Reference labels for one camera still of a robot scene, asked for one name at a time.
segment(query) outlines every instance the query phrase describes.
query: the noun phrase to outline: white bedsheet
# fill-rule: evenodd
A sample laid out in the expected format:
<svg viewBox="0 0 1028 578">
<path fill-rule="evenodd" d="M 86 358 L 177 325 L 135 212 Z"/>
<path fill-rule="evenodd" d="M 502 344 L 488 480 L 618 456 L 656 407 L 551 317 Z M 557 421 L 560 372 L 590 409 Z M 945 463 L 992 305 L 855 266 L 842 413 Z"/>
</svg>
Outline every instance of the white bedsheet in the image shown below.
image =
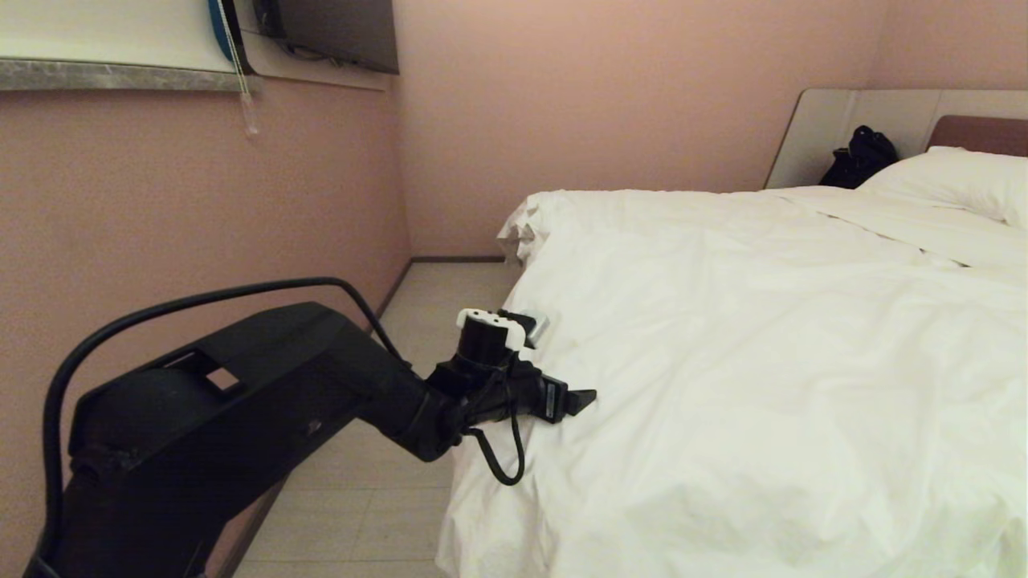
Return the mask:
<svg viewBox="0 0 1028 578">
<path fill-rule="evenodd" d="M 457 448 L 451 576 L 1025 575 L 1021 272 L 763 192 L 540 193 L 502 237 L 534 361 L 598 399 L 521 420 L 517 486 Z"/>
</svg>

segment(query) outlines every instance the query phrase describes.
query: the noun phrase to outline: television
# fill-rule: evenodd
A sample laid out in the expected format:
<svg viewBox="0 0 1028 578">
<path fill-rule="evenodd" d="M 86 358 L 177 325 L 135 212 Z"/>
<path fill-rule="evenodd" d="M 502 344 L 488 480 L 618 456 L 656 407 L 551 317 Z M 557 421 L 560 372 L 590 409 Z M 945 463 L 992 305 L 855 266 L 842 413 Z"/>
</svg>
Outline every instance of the television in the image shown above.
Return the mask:
<svg viewBox="0 0 1028 578">
<path fill-rule="evenodd" d="M 261 33 L 292 56 L 400 74 L 393 0 L 254 0 Z"/>
</svg>

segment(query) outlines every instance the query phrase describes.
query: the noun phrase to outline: white pillow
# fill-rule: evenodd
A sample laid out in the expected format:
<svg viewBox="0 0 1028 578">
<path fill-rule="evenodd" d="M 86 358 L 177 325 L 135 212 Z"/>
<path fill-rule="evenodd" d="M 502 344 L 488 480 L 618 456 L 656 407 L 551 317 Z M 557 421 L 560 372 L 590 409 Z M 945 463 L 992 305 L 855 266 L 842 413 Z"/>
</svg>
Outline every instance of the white pillow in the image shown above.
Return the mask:
<svg viewBox="0 0 1028 578">
<path fill-rule="evenodd" d="M 882 169 L 857 190 L 967 209 L 1028 229 L 1028 157 L 933 146 Z"/>
</svg>

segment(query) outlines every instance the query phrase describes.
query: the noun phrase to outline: robotic arm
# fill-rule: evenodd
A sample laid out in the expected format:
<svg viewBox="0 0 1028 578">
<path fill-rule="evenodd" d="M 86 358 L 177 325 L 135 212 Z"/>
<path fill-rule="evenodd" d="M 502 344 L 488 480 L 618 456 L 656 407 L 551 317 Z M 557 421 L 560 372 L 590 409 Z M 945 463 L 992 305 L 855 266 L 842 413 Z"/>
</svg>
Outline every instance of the robotic arm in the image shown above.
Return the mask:
<svg viewBox="0 0 1028 578">
<path fill-rule="evenodd" d="M 456 354 L 421 380 L 390 353 L 384 333 L 390 351 L 343 315 L 298 303 L 258 313 L 88 392 L 72 424 L 60 523 L 50 527 L 48 495 L 48 527 L 26 578 L 201 576 L 225 523 L 354 419 L 425 462 L 474 435 L 498 479 L 516 483 L 524 468 L 516 416 L 556 424 L 595 391 L 568 391 L 518 358 L 539 329 L 531 317 L 465 310 L 458 325 Z M 216 385 L 210 375 L 220 370 L 236 383 Z M 507 418 L 519 458 L 513 477 L 472 427 Z"/>
</svg>

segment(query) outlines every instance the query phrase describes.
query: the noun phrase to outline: floor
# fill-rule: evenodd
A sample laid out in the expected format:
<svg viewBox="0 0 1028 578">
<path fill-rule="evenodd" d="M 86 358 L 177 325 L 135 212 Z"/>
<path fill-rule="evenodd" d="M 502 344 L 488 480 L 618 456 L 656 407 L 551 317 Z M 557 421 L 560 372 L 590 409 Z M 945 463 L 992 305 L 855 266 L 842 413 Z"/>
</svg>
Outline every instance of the floor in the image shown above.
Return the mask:
<svg viewBox="0 0 1028 578">
<path fill-rule="evenodd" d="M 421 376 L 449 359 L 464 308 L 503 304 L 518 269 L 414 263 L 382 326 Z M 425 464 L 354 422 L 289 477 L 236 578 L 441 578 L 436 545 L 449 498 L 449 456 Z"/>
</svg>

